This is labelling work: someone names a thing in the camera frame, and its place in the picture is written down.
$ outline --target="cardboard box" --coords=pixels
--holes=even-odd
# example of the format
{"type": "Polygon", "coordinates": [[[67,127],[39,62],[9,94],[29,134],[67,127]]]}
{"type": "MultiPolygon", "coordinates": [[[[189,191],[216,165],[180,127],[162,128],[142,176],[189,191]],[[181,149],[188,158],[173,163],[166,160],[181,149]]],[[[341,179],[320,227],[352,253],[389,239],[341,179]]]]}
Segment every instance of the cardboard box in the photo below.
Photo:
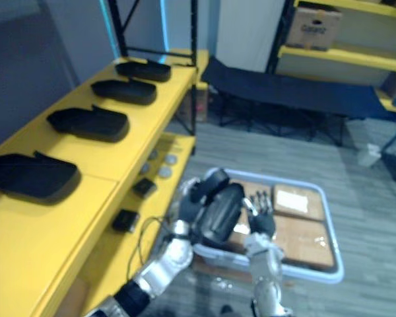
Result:
{"type": "Polygon", "coordinates": [[[339,31],[342,13],[328,5],[311,3],[296,8],[287,46],[327,51],[339,31]]]}
{"type": "Polygon", "coordinates": [[[275,213],[322,221],[325,218],[323,202],[319,193],[289,185],[274,188],[275,213]]]}
{"type": "MultiPolygon", "coordinates": [[[[248,225],[246,212],[242,211],[239,222],[248,225]]],[[[278,215],[275,215],[275,222],[273,241],[284,250],[286,260],[320,268],[333,267],[334,259],[323,223],[278,215]]],[[[228,241],[232,252],[245,254],[246,236],[232,233],[228,241]]]]}

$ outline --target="white wall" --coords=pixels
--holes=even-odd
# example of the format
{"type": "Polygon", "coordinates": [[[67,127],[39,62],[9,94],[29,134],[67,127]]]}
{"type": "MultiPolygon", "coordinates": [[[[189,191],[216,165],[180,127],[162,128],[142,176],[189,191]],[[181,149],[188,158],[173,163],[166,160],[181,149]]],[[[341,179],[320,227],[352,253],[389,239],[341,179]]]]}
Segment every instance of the white wall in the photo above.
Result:
{"type": "Polygon", "coordinates": [[[227,66],[265,71],[284,0],[221,0],[216,56],[227,66]]]}
{"type": "MultiPolygon", "coordinates": [[[[198,48],[211,51],[211,41],[216,29],[211,29],[214,20],[218,21],[218,6],[220,0],[198,0],[198,48]]],[[[164,0],[166,8],[166,25],[169,48],[191,47],[191,1],[164,0]]]]}

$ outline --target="yellow shelf board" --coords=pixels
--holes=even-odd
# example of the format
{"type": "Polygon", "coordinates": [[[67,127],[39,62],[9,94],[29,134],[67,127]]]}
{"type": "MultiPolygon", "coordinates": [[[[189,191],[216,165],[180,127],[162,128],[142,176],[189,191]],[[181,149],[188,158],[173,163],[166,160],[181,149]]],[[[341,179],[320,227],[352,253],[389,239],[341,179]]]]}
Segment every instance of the yellow shelf board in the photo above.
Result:
{"type": "MultiPolygon", "coordinates": [[[[189,48],[172,48],[170,50],[174,53],[182,53],[182,54],[190,54],[191,50],[189,48]]],[[[186,57],[178,57],[178,56],[167,56],[166,61],[164,62],[168,65],[173,65],[177,63],[190,63],[190,59],[186,57]]],[[[197,88],[201,90],[207,90],[209,88],[209,84],[201,81],[201,75],[204,73],[204,70],[207,68],[209,64],[209,51],[208,50],[197,50],[197,88]]]]}
{"type": "Polygon", "coordinates": [[[194,69],[174,67],[165,83],[152,82],[157,98],[148,106],[118,102],[96,96],[90,84],[106,79],[126,80],[118,76],[110,64],[93,78],[70,92],[63,99],[40,114],[26,127],[0,146],[0,155],[10,152],[31,155],[35,150],[57,159],[75,163],[82,174],[116,181],[124,181],[132,170],[139,170],[164,128],[177,110],[189,85],[194,69]],[[117,143],[82,139],[56,132],[47,122],[48,114],[64,108],[90,108],[91,104],[124,113],[129,118],[129,133],[117,143]]]}
{"type": "Polygon", "coordinates": [[[335,44],[328,51],[306,50],[303,48],[282,46],[279,50],[279,57],[283,54],[328,59],[342,63],[396,71],[396,53],[371,48],[361,48],[358,46],[335,44]]]}
{"type": "MultiPolygon", "coordinates": [[[[139,212],[140,219],[135,232],[119,233],[114,231],[109,225],[78,275],[90,285],[84,307],[85,312],[94,308],[108,295],[114,294],[126,282],[127,262],[137,245],[141,225],[148,217],[165,215],[194,144],[194,137],[172,133],[164,133],[157,143],[158,158],[149,161],[152,166],[151,169],[147,174],[137,178],[137,180],[142,177],[151,179],[157,185],[157,190],[146,199],[140,199],[132,192],[128,192],[120,205],[122,209],[139,212]],[[176,155],[178,161],[175,165],[170,166],[173,172],[172,176],[163,179],[158,176],[158,169],[164,165],[166,153],[176,155]]],[[[149,256],[159,228],[160,225],[158,223],[153,223],[143,236],[141,248],[144,259],[149,256]]],[[[131,266],[131,275],[140,266],[139,257],[135,255],[131,266]]]]}
{"type": "Polygon", "coordinates": [[[54,206],[0,194],[0,281],[6,281],[6,290],[0,284],[0,316],[14,316],[8,313],[13,308],[22,316],[53,316],[177,110],[194,72],[190,67],[173,68],[168,82],[156,83],[157,99],[151,105],[138,106],[92,93],[90,84],[95,81],[123,80],[112,63],[0,146],[0,155],[31,155],[37,150],[75,163],[82,174],[76,191],[54,206]],[[81,139],[54,131],[46,121],[56,110],[89,108],[91,104],[129,116],[125,139],[117,143],[81,139]]]}
{"type": "Polygon", "coordinates": [[[387,17],[396,18],[396,7],[392,7],[390,5],[382,5],[379,3],[370,3],[367,1],[357,0],[295,0],[294,6],[297,7],[301,2],[317,3],[320,5],[332,5],[334,7],[364,11],[368,13],[374,13],[376,15],[385,15],[387,17]]]}
{"type": "Polygon", "coordinates": [[[67,292],[61,271],[75,278],[87,257],[77,244],[115,188],[112,180],[83,175],[56,206],[0,194],[0,316],[53,315],[67,292]]]}
{"type": "MultiPolygon", "coordinates": [[[[297,77],[297,78],[307,79],[309,81],[335,82],[334,80],[332,80],[330,78],[321,78],[318,76],[311,76],[311,75],[293,74],[293,73],[279,73],[279,75],[297,77]]],[[[377,97],[379,98],[379,101],[381,102],[381,104],[387,111],[396,112],[396,106],[392,105],[391,98],[384,91],[377,88],[376,94],[377,94],[377,97]]]]}
{"type": "Polygon", "coordinates": [[[376,94],[381,104],[387,111],[396,112],[396,106],[391,103],[392,99],[384,91],[376,89],[376,94]]]}

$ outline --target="white label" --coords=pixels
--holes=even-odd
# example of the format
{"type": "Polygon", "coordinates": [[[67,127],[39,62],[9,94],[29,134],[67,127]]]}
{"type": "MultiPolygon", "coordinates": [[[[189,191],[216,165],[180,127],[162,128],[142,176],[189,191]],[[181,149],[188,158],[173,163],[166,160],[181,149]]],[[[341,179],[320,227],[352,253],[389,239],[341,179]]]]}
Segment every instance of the white label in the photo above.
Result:
{"type": "Polygon", "coordinates": [[[277,203],[287,208],[308,212],[308,198],[302,195],[296,195],[279,190],[277,192],[277,203]]]}

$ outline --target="black pad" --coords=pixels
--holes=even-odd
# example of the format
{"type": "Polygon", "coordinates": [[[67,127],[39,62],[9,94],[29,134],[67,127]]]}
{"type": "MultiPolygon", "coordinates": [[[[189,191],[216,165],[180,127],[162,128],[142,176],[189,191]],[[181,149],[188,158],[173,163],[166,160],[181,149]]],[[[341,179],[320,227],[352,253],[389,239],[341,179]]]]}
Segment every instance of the black pad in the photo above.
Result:
{"type": "Polygon", "coordinates": [[[80,180],[76,165],[39,152],[0,156],[0,191],[11,197],[50,205],[65,199],[80,180]]]}
{"type": "Polygon", "coordinates": [[[133,104],[150,104],[157,97],[157,89],[153,84],[143,83],[130,79],[126,81],[97,81],[91,85],[92,90],[98,96],[111,98],[133,104]]]}
{"type": "Polygon", "coordinates": [[[244,197],[244,188],[236,183],[229,184],[214,196],[196,226],[204,244],[216,248],[224,245],[238,222],[244,197]]]}
{"type": "Polygon", "coordinates": [[[71,133],[87,139],[117,142],[129,131],[125,114],[92,106],[92,110],[69,108],[55,111],[47,121],[58,132],[71,133]]]}
{"type": "Polygon", "coordinates": [[[210,58],[202,80],[235,97],[353,118],[394,118],[372,87],[309,81],[227,67],[210,58]]]}
{"type": "Polygon", "coordinates": [[[168,81],[170,79],[171,67],[169,65],[147,60],[147,63],[128,61],[115,66],[119,75],[137,77],[150,81],[168,81]]]}

